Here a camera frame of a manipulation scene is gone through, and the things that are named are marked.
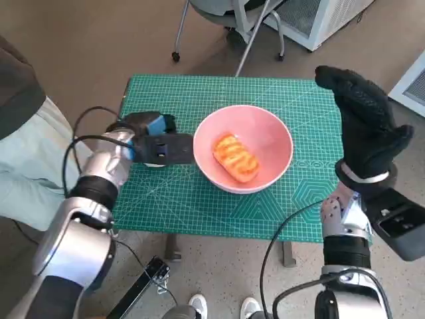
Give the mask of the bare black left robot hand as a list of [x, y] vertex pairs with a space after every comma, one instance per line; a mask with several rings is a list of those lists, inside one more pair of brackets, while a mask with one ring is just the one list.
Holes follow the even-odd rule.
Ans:
[[177, 132], [175, 117], [157, 111], [137, 112], [132, 114], [133, 122], [141, 134], [156, 136]]

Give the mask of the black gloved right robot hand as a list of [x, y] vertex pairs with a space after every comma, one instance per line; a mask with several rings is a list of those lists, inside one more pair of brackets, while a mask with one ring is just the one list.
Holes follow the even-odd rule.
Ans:
[[414, 128], [397, 126], [386, 93], [352, 70], [318, 66], [315, 83], [334, 94], [348, 168], [360, 179], [386, 173], [393, 159], [409, 145]]

